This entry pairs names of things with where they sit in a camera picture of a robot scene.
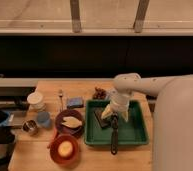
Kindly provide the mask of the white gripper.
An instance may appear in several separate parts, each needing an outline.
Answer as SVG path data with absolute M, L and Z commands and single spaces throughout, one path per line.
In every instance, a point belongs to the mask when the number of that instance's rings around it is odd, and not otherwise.
M 107 105 L 101 114 L 102 119 L 106 119 L 114 112 L 120 112 L 125 122 L 128 122 L 128 108 L 130 96 L 121 94 L 117 91 L 113 92 L 110 97 L 110 105 Z

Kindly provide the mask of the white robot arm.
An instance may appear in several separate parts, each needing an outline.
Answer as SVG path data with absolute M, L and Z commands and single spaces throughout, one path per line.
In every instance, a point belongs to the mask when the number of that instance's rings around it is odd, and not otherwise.
M 139 92 L 156 98 L 153 115 L 152 171 L 193 171 L 193 74 L 142 78 L 119 74 L 115 93 L 101 117 L 129 119 L 129 100 Z

